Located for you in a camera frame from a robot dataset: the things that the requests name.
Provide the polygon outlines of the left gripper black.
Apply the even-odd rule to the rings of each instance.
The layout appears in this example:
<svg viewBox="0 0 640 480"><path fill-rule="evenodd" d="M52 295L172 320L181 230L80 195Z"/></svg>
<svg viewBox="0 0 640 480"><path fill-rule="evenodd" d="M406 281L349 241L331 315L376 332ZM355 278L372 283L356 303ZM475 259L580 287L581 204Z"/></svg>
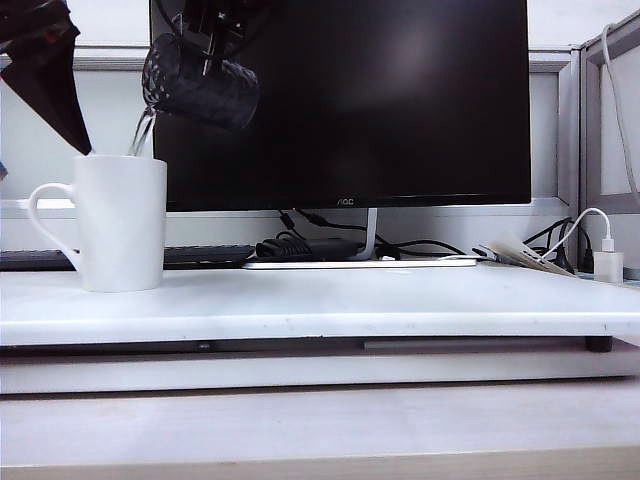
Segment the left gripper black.
<svg viewBox="0 0 640 480"><path fill-rule="evenodd" d="M88 154L73 75L79 34L66 1L1 2L1 53L11 59L2 79L70 146Z"/></svg>

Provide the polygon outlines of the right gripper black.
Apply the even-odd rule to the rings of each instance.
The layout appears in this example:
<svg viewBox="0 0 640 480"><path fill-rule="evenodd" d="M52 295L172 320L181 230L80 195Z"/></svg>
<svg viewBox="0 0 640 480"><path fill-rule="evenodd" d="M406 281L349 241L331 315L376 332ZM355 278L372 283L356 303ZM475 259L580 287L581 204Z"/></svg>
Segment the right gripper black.
<svg viewBox="0 0 640 480"><path fill-rule="evenodd" d="M176 35L189 32L208 37L202 70L206 76L216 63L216 39L218 57L232 57L246 39L250 23L265 18L272 9L272 1L261 0L165 1L164 20Z"/></svg>

